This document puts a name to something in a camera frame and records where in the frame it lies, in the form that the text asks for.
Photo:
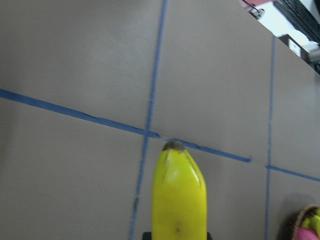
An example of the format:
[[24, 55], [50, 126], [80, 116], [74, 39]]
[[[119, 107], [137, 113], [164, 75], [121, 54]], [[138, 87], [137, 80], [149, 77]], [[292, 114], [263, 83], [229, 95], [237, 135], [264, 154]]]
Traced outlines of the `brown wicker basket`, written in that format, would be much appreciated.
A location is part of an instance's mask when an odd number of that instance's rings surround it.
[[290, 218], [286, 240], [320, 239], [320, 205], [309, 204]]

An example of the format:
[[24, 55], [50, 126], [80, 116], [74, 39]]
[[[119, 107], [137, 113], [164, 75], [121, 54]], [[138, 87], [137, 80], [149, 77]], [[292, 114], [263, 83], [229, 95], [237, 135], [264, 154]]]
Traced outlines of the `black keyboard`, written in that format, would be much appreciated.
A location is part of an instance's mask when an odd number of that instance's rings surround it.
[[296, 30], [320, 43], [320, 22], [300, 0], [275, 0], [273, 5]]

